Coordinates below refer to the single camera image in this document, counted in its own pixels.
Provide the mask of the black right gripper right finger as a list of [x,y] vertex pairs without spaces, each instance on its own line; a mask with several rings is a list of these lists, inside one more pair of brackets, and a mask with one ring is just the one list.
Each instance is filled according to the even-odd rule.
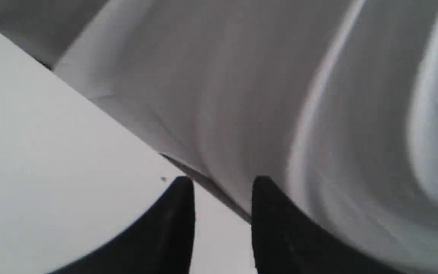
[[322,229],[268,176],[254,179],[251,243],[259,274],[398,273]]

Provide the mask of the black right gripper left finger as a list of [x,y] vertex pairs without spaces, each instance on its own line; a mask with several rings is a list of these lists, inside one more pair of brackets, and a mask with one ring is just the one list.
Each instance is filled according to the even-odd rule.
[[188,274],[195,237],[194,185],[179,176],[125,231],[56,274]]

